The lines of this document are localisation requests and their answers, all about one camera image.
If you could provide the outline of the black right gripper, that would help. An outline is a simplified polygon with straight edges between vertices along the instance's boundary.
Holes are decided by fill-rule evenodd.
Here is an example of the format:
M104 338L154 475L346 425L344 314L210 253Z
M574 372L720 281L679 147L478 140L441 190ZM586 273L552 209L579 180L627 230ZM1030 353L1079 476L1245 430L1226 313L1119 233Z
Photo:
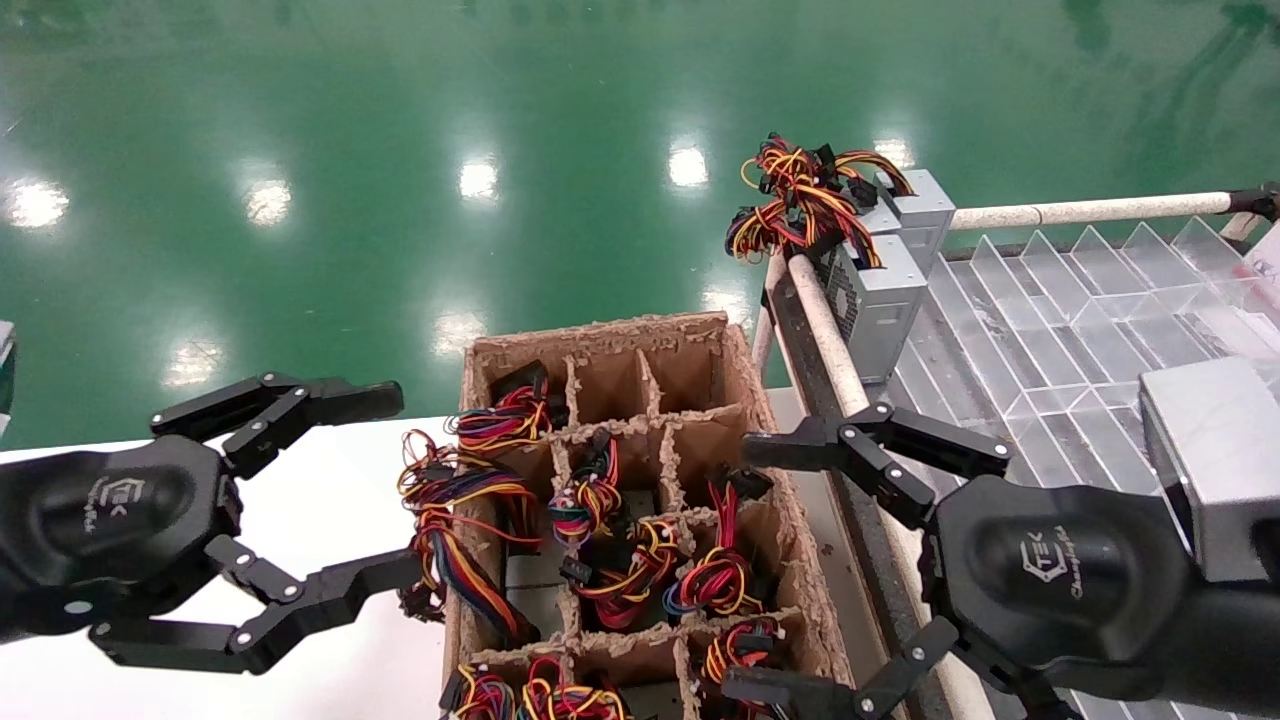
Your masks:
M1014 484L997 478L1011 456L1002 441L887 402L842 419L805 416L790 433L746 433L746 466L836 471L902 527L927 530L925 598L946 618L931 619L860 689L732 667L722 694L782 719L887 719L951 653L1016 696L1028 719L1079 717L1052 685L1156 697L1155 652L1201 578L1167 505L1093 486ZM969 482L940 501L900 457Z

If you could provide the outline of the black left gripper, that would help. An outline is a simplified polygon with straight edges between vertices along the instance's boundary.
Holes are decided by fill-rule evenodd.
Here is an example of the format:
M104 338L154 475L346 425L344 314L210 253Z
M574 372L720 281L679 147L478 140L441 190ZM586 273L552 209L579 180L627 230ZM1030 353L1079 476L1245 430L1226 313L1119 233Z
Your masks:
M166 437L146 445L4 464L3 641L100 623L90 641L122 666L261 675L306 637L355 623L369 597L421 577L417 555L396 550L297 580L229 537L243 510L232 475L255 477L315 427L402 411L396 380L265 373L156 413L150 430ZM200 445L224 434L224 457ZM262 603L260 615L241 626L150 619L219 568Z

